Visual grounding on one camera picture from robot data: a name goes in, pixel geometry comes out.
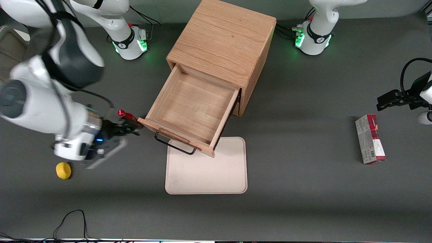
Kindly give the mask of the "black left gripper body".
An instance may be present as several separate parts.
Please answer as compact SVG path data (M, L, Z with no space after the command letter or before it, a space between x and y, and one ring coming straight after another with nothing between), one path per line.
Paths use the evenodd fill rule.
M411 110L417 108L430 108L431 104L420 96L420 93L427 87L430 82L431 72L417 78L411 85L410 89L404 88L404 75L401 76L401 92L405 96L405 100L410 104L408 105Z

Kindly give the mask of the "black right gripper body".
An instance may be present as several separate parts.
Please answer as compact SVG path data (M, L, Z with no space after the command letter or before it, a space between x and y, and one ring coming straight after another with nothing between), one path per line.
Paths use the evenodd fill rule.
M127 131L121 123L102 119L101 129L97 133L97 146L118 145L120 137L125 135L127 135Z

